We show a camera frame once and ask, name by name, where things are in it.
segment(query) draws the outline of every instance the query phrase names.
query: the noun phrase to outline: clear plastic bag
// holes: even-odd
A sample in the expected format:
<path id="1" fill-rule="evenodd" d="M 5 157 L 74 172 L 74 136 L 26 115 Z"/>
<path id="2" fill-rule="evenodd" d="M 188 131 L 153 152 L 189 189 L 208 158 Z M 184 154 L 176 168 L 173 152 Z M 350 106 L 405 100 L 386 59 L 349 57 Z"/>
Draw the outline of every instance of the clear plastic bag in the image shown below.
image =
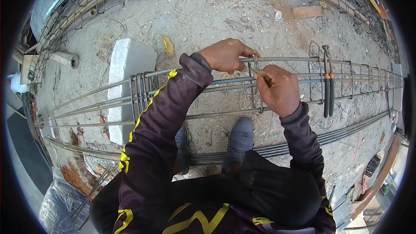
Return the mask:
<path id="1" fill-rule="evenodd" d="M 46 191 L 45 198 L 39 211 L 39 222 L 49 234 L 78 234 L 78 229 L 89 214 L 88 201 L 82 209 L 75 226 L 71 226 L 75 210 L 85 200 L 86 196 L 70 185 L 63 177 L 61 170 L 53 168 L 53 181 Z"/>

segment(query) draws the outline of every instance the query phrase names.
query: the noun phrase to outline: concrete block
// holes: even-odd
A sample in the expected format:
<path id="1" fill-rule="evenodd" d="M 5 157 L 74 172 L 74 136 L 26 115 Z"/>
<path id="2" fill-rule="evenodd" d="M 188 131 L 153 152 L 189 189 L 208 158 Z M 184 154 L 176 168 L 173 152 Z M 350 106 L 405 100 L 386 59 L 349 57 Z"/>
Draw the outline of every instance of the concrete block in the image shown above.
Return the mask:
<path id="1" fill-rule="evenodd" d="M 36 117 L 38 120 L 39 125 L 41 124 L 43 118 L 41 120 L 39 120 L 40 117 L 42 117 L 43 114 L 46 114 L 48 112 L 48 109 L 46 107 L 41 108 L 37 113 L 36 113 Z M 53 117 L 53 114 L 49 114 L 47 116 L 47 119 L 50 119 L 51 117 Z M 56 126 L 56 120 L 50 120 L 47 121 L 46 123 L 44 123 L 43 125 L 49 125 L 49 126 Z M 48 137 L 53 137 L 53 138 L 58 138 L 58 129 L 57 127 L 40 127 L 40 135 L 44 138 L 46 136 Z"/>
<path id="2" fill-rule="evenodd" d="M 126 80 L 137 73 L 154 71 L 156 58 L 156 51 L 147 45 L 138 43 L 131 38 L 117 40 L 111 55 L 108 84 Z M 130 96 L 128 83 L 113 87 L 107 92 L 107 100 L 126 96 Z M 129 120 L 133 120 L 131 105 L 113 107 L 108 111 L 108 122 Z M 109 126 L 110 141 L 119 145 L 126 144 L 133 129 L 134 125 Z"/>

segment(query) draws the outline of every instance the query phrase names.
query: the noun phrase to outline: left hand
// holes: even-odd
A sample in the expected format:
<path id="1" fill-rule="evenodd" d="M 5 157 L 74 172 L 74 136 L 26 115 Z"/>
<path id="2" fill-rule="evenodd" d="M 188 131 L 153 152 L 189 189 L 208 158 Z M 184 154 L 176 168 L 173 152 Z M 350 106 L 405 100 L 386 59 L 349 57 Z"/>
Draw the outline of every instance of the left hand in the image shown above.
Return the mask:
<path id="1" fill-rule="evenodd" d="M 207 60 L 213 70 L 226 71 L 230 75 L 235 70 L 247 70 L 246 65 L 239 60 L 239 56 L 249 58 L 253 54 L 257 54 L 257 57 L 260 57 L 256 50 L 243 44 L 240 40 L 232 38 L 208 46 L 199 51 L 199 54 Z"/>

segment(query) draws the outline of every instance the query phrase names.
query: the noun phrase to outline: concrete floor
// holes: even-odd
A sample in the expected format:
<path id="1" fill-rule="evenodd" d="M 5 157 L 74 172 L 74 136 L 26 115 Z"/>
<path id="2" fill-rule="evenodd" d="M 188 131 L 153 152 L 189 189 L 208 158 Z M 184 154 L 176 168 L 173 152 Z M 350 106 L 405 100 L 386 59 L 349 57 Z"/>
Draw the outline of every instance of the concrete floor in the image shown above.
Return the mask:
<path id="1" fill-rule="evenodd" d="M 263 57 L 308 57 L 309 43 L 314 40 L 319 45 L 330 45 L 335 60 L 351 60 L 391 70 L 393 58 L 384 54 L 368 34 L 362 31 L 357 33 L 351 18 L 336 9 L 325 9 L 323 17 L 294 19 L 291 8 L 300 7 L 302 3 L 306 6 L 319 5 L 316 0 L 276 0 L 275 4 L 268 0 L 127 0 L 101 14 L 69 38 L 65 50 L 80 57 L 80 65 L 76 70 L 51 61 L 46 64 L 46 78 L 42 87 L 38 88 L 38 109 L 46 106 L 51 110 L 68 100 L 105 86 L 108 80 L 109 55 L 114 41 L 124 38 L 132 38 L 154 48 L 158 53 L 157 70 L 178 68 L 180 54 L 191 54 L 228 37 L 240 39 L 248 46 L 257 49 Z M 277 10 L 283 13 L 283 18 L 274 21 Z M 162 36 L 168 36 L 173 42 L 174 58 L 165 54 Z M 301 62 L 275 64 L 294 73 L 307 72 L 308 68 L 307 63 Z M 316 65 L 311 68 L 312 72 L 319 70 Z M 340 72 L 340 66 L 335 65 L 335 72 Z M 246 73 L 237 72 L 234 75 L 227 75 L 216 71 L 213 75 L 216 80 L 248 76 Z M 339 91 L 336 96 L 340 96 L 340 86 L 337 87 Z M 360 84 L 353 85 L 353 88 L 354 93 L 359 93 Z M 320 86 L 314 85 L 313 90 L 312 97 L 319 99 Z M 344 94 L 350 91 L 351 85 L 343 89 Z M 259 106 L 258 91 L 255 93 L 256 105 Z M 302 85 L 301 93 L 304 94 L 304 101 L 309 100 L 309 86 Z M 55 112 L 55 115 L 105 100 L 107 100 L 107 91 L 63 107 Z M 198 107 L 192 105 L 189 114 L 243 108 L 251 108 L 249 90 L 203 93 L 198 98 Z M 380 93 L 353 100 L 336 101 L 335 109 L 333 117 L 324 119 L 323 106 L 310 105 L 312 130 L 321 134 L 356 124 L 386 111 L 387 103 L 385 95 Z M 106 114 L 106 110 L 90 112 L 58 120 L 58 124 L 98 123 L 99 116 L 106 117 Z M 255 148 L 285 142 L 277 115 L 269 111 L 263 114 L 248 114 L 248 116 L 254 122 Z M 236 115 L 187 121 L 186 125 L 191 136 L 191 152 L 225 151 L 228 139 L 220 137 L 220 133 L 229 132 L 239 117 Z M 371 157 L 384 148 L 383 144 L 388 143 L 391 136 L 390 125 L 388 117 L 385 117 L 366 130 L 323 147 L 327 191 L 330 191 L 332 185 L 337 185 L 334 200 L 354 184 L 354 181 L 362 175 Z M 61 141 L 71 143 L 74 140 L 71 138 L 71 134 L 74 135 L 71 133 L 73 131 L 78 136 L 81 146 L 120 151 L 119 146 L 109 142 L 104 130 L 103 127 L 65 127 L 59 128 L 59 137 Z M 380 144 L 383 132 L 386 137 Z M 354 162 L 358 139 L 361 144 Z M 69 161 L 76 162 L 72 153 L 46 144 L 57 166 L 66 165 Z M 285 155 L 270 160 L 278 165 L 289 166 L 290 156 Z M 105 161 L 96 162 L 104 168 L 109 165 Z M 194 167 L 185 177 L 218 173 L 219 168 L 219 166 Z M 100 174 L 97 168 L 89 168 L 89 170 L 95 175 Z"/>

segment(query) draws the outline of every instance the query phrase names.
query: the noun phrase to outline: gray shoe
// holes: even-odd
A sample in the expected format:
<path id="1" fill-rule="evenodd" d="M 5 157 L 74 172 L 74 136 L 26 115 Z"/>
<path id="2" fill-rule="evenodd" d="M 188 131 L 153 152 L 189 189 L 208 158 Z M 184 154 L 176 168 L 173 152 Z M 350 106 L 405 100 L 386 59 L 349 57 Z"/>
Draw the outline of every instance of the gray shoe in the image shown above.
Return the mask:
<path id="1" fill-rule="evenodd" d="M 253 145 L 253 121 L 249 117 L 241 117 L 231 130 L 221 173 L 224 174 L 232 163 L 241 163 L 242 157 Z"/>
<path id="2" fill-rule="evenodd" d="M 179 175 L 187 174 L 189 171 L 190 152 L 188 149 L 188 136 L 186 134 L 185 124 L 182 124 L 179 131 L 175 135 L 175 142 L 178 146 L 178 154 L 176 160 L 184 168 L 184 171 Z"/>

